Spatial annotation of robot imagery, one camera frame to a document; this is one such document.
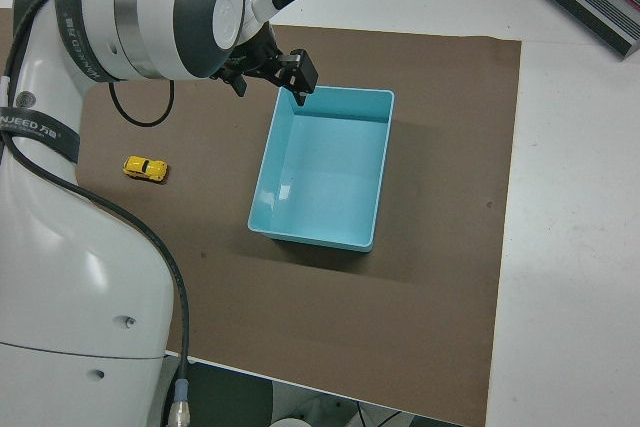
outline white table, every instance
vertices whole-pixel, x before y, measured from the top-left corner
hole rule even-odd
[[[487,426],[637,425],[640,54],[548,0],[301,0],[275,23],[524,41]]]

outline black velcro strap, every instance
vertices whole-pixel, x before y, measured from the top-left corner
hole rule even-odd
[[[38,140],[78,163],[80,136],[59,120],[37,110],[0,107],[0,130]]]
[[[55,0],[58,30],[67,52],[80,70],[94,82],[117,82],[96,58],[82,16],[82,0]]]

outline brown mat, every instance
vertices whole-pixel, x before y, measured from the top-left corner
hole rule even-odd
[[[9,11],[1,12],[6,53]],[[86,101],[81,185],[165,239],[182,266],[196,357],[468,426],[484,425],[520,43],[277,27],[322,85],[391,89],[395,112],[373,252],[275,242],[247,218],[276,90],[178,83],[154,129],[106,86]],[[118,87],[150,120],[165,83]],[[166,185],[121,174],[166,160]],[[179,348],[175,323],[169,348]]]

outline yellow toy car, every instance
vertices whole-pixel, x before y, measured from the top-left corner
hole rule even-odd
[[[162,182],[167,175],[167,169],[167,163],[162,160],[151,160],[132,155],[125,161],[122,171],[129,177],[136,179]]]

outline light blue plastic container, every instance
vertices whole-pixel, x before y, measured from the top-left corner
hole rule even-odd
[[[298,107],[280,89],[249,228],[371,251],[393,101],[388,90],[317,87]]]

